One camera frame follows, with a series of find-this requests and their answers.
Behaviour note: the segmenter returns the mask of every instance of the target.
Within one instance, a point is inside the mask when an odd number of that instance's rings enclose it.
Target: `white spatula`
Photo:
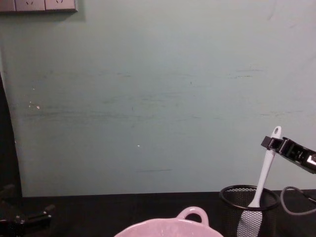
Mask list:
[[[277,126],[271,137],[281,138],[281,127]],[[272,150],[266,151],[266,156],[263,161],[263,166],[259,178],[259,183],[255,193],[255,197],[248,207],[260,207],[260,198],[265,185],[273,158],[275,157],[275,152]],[[237,228],[237,237],[257,237],[260,231],[262,222],[262,212],[261,211],[244,211],[241,215],[240,221]]]

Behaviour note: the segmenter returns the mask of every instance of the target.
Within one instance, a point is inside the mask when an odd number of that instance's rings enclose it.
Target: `pink ceramic bowl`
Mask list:
[[[185,218],[197,214],[202,222],[189,221]],[[115,237],[223,237],[208,225],[205,211],[199,207],[188,207],[176,218],[148,220],[128,227]]]

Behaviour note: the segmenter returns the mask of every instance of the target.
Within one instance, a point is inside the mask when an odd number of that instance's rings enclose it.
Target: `electrical outlet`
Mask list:
[[[15,11],[14,0],[0,0],[0,12]]]
[[[45,11],[45,0],[15,0],[16,11]]]
[[[45,0],[46,10],[77,11],[75,0]]]

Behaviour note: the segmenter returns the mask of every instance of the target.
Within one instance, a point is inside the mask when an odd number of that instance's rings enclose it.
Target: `black mesh cup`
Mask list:
[[[246,216],[247,223],[259,230],[258,237],[276,236],[276,211],[280,198],[274,192],[263,189],[260,207],[248,207],[255,196],[256,189],[256,186],[251,185],[235,185],[224,188],[220,192],[220,199],[226,204],[222,226],[224,237],[237,237],[241,215],[243,218]],[[262,221],[258,221],[257,213],[253,213],[258,211],[262,212]],[[239,233],[238,237],[255,236],[245,231],[242,235]]]

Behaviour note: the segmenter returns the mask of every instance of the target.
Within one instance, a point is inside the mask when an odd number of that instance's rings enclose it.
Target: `wire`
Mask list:
[[[286,205],[285,205],[285,203],[284,203],[284,193],[285,193],[285,191],[288,190],[288,189],[294,189],[294,190],[298,191],[299,193],[301,193],[302,195],[304,195],[308,200],[314,201],[312,198],[308,198],[308,197],[303,193],[302,190],[300,190],[300,189],[298,189],[298,188],[296,188],[296,187],[292,187],[292,186],[286,187],[286,188],[284,188],[284,189],[282,190],[282,192],[281,192],[281,204],[282,204],[282,207],[284,208],[284,210],[285,210],[288,214],[290,214],[290,215],[292,215],[292,216],[305,216],[305,215],[310,215],[310,214],[316,212],[316,208],[313,209],[313,210],[310,210],[310,211],[305,211],[305,212],[292,212],[292,211],[290,211],[289,209],[287,209],[287,207],[286,207]]]

